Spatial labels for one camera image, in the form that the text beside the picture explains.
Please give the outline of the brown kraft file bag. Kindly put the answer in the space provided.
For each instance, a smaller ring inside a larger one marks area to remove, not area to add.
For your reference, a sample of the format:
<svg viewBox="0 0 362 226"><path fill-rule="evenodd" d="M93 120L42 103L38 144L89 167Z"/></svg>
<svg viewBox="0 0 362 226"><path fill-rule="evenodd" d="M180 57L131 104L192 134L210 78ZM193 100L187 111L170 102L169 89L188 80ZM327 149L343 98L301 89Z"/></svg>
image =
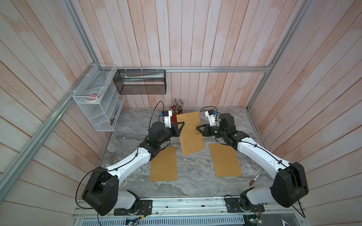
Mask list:
<svg viewBox="0 0 362 226"><path fill-rule="evenodd" d="M168 147L161 151L150 162L150 182L176 181L177 159L176 147Z"/></svg>
<svg viewBox="0 0 362 226"><path fill-rule="evenodd" d="M216 177L243 176L236 151L230 146L210 144Z"/></svg>
<svg viewBox="0 0 362 226"><path fill-rule="evenodd" d="M177 115L177 121L185 122L180 135L183 156L203 150L205 148L203 136L196 129L201 125L199 112Z"/></svg>

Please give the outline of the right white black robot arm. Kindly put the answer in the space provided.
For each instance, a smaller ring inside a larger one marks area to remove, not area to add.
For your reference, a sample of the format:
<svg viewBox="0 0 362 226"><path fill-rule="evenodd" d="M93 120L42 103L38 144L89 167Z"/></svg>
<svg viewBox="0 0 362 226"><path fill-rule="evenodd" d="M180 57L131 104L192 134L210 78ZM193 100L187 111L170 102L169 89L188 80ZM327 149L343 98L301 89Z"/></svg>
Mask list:
<svg viewBox="0 0 362 226"><path fill-rule="evenodd" d="M261 147L248 134L238 131L229 113L205 111L209 123L196 129L204 137L223 139L223 144L245 154L259 164L271 177L273 185L249 188L240 194L239 205L244 212L253 211L264 203L277 203L289 208L309 193L304 167L290 163Z"/></svg>

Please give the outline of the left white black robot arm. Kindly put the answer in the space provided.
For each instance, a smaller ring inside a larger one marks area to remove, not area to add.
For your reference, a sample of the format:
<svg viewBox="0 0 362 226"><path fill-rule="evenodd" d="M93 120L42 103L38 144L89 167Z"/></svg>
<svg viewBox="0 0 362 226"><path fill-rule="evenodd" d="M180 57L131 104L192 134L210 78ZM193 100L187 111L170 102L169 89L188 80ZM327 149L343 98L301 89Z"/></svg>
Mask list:
<svg viewBox="0 0 362 226"><path fill-rule="evenodd" d="M153 123L133 153L112 166L100 166L91 172L82 199L101 216L113 208L124 209L130 215L140 213L140 198L130 190L120 192L119 185L139 167L153 160L163 150L162 144L179 137L184 125L184 122L171 123L170 126L160 121Z"/></svg>

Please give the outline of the red metal pen bucket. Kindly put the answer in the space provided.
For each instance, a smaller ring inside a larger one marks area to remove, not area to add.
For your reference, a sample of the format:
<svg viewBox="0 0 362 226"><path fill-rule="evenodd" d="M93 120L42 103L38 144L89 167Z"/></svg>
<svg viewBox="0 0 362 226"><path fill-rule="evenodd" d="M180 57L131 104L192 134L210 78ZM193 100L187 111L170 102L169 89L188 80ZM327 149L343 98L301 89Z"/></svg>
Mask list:
<svg viewBox="0 0 362 226"><path fill-rule="evenodd" d="M176 114L175 111L174 111L174 107L175 107L175 106L169 107L169 110L172 111L171 122L172 122L172 123L177 123L177 122L178 122L178 121L177 121L177 115L183 114L183 111L181 110L180 113L177 113L177 114Z"/></svg>

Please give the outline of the bundle of pens and pencils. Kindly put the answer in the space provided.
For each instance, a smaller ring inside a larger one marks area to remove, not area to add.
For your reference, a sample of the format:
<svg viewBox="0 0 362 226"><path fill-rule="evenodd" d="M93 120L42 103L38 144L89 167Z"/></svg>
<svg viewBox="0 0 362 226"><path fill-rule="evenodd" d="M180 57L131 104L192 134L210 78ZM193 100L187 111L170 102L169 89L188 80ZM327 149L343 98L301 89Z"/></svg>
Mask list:
<svg viewBox="0 0 362 226"><path fill-rule="evenodd" d="M175 106L174 111L175 111L176 114L180 113L181 110L183 110L184 102L183 102L182 99L172 99L171 103L172 103L171 106Z"/></svg>

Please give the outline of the black mesh wall basket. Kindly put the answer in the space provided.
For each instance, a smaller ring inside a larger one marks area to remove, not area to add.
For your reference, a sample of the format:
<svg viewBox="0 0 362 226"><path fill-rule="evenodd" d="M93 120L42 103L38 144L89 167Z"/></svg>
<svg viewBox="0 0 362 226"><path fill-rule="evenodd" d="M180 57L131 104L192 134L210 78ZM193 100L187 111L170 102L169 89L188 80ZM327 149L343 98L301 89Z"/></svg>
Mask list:
<svg viewBox="0 0 362 226"><path fill-rule="evenodd" d="M165 70L118 69L113 82L121 95L165 95Z"/></svg>

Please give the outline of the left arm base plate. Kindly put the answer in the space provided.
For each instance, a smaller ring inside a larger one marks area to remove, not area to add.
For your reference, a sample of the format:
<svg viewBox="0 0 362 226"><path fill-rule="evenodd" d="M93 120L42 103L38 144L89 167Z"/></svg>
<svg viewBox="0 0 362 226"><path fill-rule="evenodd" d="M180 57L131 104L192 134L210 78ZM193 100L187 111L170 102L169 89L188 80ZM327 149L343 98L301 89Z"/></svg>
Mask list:
<svg viewBox="0 0 362 226"><path fill-rule="evenodd" d="M152 214L153 201L152 200L140 200L136 201L130 209L115 209L115 216L148 216Z"/></svg>

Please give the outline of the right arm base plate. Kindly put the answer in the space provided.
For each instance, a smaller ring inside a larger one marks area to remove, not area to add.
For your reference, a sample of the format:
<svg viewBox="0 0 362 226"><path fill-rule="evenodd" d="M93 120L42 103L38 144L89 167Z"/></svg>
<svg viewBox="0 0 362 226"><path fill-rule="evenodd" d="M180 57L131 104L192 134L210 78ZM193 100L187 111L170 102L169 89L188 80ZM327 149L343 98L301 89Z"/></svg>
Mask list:
<svg viewBox="0 0 362 226"><path fill-rule="evenodd" d="M253 205L245 197L232 197L226 195L224 202L228 213L254 213L254 212L265 212L263 204Z"/></svg>

